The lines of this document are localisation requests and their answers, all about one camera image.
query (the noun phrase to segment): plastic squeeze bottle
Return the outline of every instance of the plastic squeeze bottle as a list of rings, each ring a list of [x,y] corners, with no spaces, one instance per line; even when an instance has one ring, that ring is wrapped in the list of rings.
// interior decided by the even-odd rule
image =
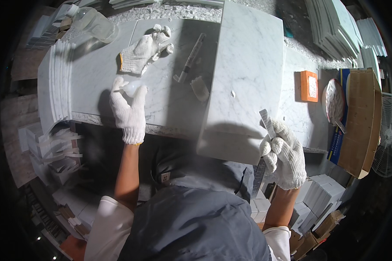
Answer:
[[[66,16],[73,20],[76,28],[91,34],[103,43],[112,42],[119,33],[116,24],[89,6],[79,8],[77,5],[71,5]]]

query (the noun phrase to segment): forearm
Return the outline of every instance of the forearm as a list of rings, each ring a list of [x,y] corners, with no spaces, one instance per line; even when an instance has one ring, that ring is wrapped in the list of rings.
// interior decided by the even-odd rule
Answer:
[[[278,226],[288,226],[299,189],[283,190],[277,187],[276,195],[267,211],[263,231]]]
[[[115,199],[134,212],[140,185],[138,174],[139,145],[125,144],[115,184]]]

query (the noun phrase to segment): glove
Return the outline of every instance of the glove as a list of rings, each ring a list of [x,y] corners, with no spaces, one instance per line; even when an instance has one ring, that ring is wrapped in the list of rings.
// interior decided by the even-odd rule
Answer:
[[[272,120],[276,138],[267,135],[260,144],[266,175],[283,190],[299,188],[306,179],[305,156],[298,138],[284,123]]]
[[[122,140],[126,144],[139,145],[144,142],[145,136],[145,95],[147,87],[138,87],[132,105],[123,98],[120,93],[120,86],[125,86],[129,82],[124,81],[121,76],[115,78],[110,92],[110,107],[116,119],[116,127],[123,130]]]
[[[147,70],[148,65],[158,60],[163,50],[172,54],[174,45],[172,43],[162,44],[171,37],[171,30],[168,26],[154,25],[155,32],[144,35],[134,44],[120,52],[121,68],[120,71],[141,74]]]

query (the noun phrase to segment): metal ruler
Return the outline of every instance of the metal ruler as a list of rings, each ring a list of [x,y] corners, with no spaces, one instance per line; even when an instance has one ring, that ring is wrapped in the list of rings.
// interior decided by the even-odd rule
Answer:
[[[266,109],[259,111],[261,120],[263,121],[264,126],[266,127],[267,132],[269,133],[270,139],[276,138],[276,132],[273,128],[272,120]],[[251,198],[255,198],[260,189],[261,182],[263,181],[264,173],[266,171],[266,162],[263,157],[260,158],[260,161],[257,165],[257,169],[254,172],[254,183],[252,187]]]

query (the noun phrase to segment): fan grille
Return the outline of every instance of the fan grille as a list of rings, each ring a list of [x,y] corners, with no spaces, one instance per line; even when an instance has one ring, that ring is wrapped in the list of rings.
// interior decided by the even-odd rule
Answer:
[[[382,177],[392,176],[392,97],[383,97],[380,144],[376,149],[372,169]]]

